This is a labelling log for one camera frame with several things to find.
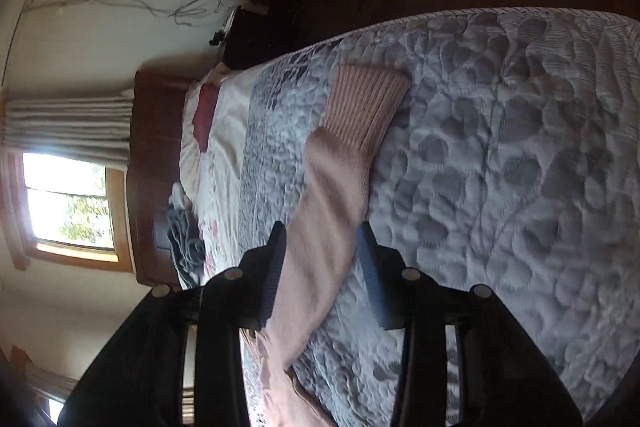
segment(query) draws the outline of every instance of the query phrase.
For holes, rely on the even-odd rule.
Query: ribbed cuff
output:
[[[322,126],[372,161],[409,85],[395,70],[340,65]]]

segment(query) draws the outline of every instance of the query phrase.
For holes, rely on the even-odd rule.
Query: bed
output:
[[[376,237],[438,283],[492,286],[582,415],[598,419],[612,395],[610,409],[621,399],[614,391],[640,347],[639,32],[633,20],[584,10],[448,11],[230,75],[193,194],[203,282],[264,244],[275,220],[288,221],[335,65],[396,68],[412,87],[370,174]],[[401,331],[377,327],[354,264],[294,370],[339,426],[386,425],[401,346]],[[243,362],[260,425],[246,350]],[[453,353],[449,366],[455,423]],[[622,398],[638,392],[629,374],[623,387]]]

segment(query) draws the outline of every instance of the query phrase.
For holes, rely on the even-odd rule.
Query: window frame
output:
[[[127,223],[127,205],[125,195],[125,173],[105,168],[106,199],[109,205],[111,228],[113,231],[113,252],[118,261],[100,261],[75,257],[62,253],[43,251],[37,245],[49,245],[63,250],[86,253],[111,253],[104,248],[91,248],[68,243],[57,243],[37,238],[31,228],[27,186],[24,182],[24,168],[21,153],[7,153],[2,162],[2,201],[0,201],[0,221],[9,247],[14,266],[26,269],[30,259],[40,259],[51,263],[80,266],[116,272],[133,272],[129,246],[129,226]]]

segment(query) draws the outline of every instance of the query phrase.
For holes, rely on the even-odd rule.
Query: window pane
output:
[[[104,165],[46,154],[22,155],[24,183],[29,188],[106,196]]]
[[[27,193],[31,228],[36,237],[84,247],[113,249],[111,218],[106,200],[32,188]]]
[[[49,398],[49,418],[53,423],[58,423],[58,416],[62,412],[63,404]]]

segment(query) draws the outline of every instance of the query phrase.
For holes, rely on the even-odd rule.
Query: red cloth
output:
[[[204,84],[200,88],[198,107],[193,114],[193,137],[198,142],[200,152],[205,152],[209,146],[209,131],[213,121],[213,113],[218,102],[218,88],[213,84]]]

